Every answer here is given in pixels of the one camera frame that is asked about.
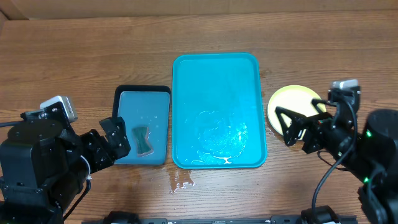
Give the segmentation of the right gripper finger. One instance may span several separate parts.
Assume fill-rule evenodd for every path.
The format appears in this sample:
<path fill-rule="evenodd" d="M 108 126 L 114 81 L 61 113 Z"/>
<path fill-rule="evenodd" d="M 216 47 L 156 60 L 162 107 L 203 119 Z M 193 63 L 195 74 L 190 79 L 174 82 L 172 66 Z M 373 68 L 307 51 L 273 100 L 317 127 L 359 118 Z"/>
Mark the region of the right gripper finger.
<path fill-rule="evenodd" d="M 298 140 L 302 139 L 305 133 L 306 127 L 304 122 L 307 120 L 307 117 L 280 106 L 275 108 L 275 113 L 282 128 L 285 145 L 293 146 Z M 290 119 L 289 126 L 285 122 L 284 116 Z"/>
<path fill-rule="evenodd" d="M 319 98 L 313 98 L 311 100 L 311 104 L 318 114 L 326 113 L 327 106 L 333 107 L 333 103 L 330 103 L 328 100 L 322 100 Z"/>

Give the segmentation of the yellow-green plate top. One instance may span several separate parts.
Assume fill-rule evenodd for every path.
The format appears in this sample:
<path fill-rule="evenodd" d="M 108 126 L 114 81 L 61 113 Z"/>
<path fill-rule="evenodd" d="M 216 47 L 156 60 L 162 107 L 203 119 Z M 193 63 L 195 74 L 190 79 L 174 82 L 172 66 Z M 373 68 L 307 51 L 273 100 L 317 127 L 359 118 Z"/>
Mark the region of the yellow-green plate top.
<path fill-rule="evenodd" d="M 282 127 L 275 113 L 277 106 L 305 116 L 318 114 L 318 111 L 311 104 L 314 98 L 320 99 L 320 96 L 305 86 L 289 85 L 280 88 L 271 96 L 267 105 L 267 118 L 270 125 L 276 132 L 282 134 Z"/>

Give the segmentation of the dark green sponge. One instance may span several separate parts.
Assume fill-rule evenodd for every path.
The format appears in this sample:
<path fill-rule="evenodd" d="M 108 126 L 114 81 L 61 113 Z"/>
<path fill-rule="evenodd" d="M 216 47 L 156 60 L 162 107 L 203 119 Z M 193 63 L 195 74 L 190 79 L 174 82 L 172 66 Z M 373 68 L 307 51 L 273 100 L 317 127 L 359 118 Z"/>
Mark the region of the dark green sponge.
<path fill-rule="evenodd" d="M 136 143 L 136 152 L 139 157 L 152 154 L 154 149 L 149 142 L 149 128 L 147 126 L 138 126 L 132 129 L 132 136 Z"/>

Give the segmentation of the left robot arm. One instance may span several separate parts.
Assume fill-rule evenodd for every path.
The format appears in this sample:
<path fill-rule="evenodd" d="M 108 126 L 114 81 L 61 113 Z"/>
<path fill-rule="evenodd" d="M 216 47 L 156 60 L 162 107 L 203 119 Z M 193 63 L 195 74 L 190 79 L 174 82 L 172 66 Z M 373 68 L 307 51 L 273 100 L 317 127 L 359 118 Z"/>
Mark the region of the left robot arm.
<path fill-rule="evenodd" d="M 121 117 L 77 135 L 66 118 L 25 119 L 1 144 L 1 223 L 63 223 L 91 189 L 90 175 L 129 154 Z"/>

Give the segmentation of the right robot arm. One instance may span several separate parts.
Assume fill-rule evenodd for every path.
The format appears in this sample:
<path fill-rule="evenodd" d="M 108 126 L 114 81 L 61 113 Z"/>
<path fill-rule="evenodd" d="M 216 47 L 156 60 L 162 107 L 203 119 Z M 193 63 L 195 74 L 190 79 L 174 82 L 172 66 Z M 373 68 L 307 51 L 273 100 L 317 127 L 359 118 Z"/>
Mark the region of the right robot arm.
<path fill-rule="evenodd" d="M 397 111 L 374 111 L 359 133 L 354 106 L 348 99 L 327 104 L 336 107 L 335 115 L 322 112 L 305 116 L 280 106 L 275 109 L 287 146 L 302 138 L 307 154 L 324 149 L 335 159 L 313 198 L 318 197 L 331 172 L 342 165 L 363 183 L 358 195 L 368 220 L 397 223 Z"/>

